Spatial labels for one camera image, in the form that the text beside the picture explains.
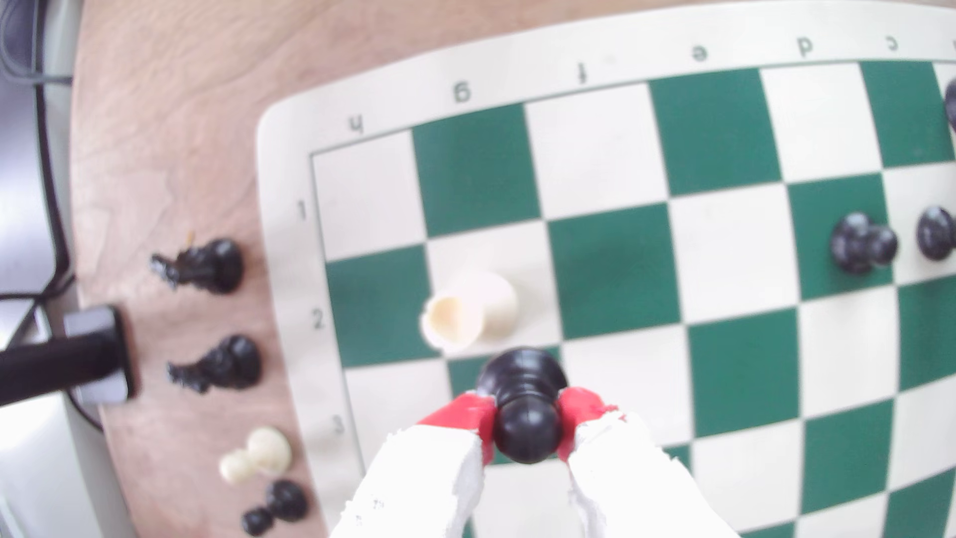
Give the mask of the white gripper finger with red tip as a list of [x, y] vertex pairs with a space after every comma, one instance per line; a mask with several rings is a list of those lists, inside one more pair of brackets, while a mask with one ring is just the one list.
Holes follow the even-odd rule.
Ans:
[[390, 434], [333, 537], [461, 537], [493, 459], [493, 397], [463, 394]]
[[568, 387], [557, 398], [572, 497], [587, 537], [738, 537], [634, 412]]

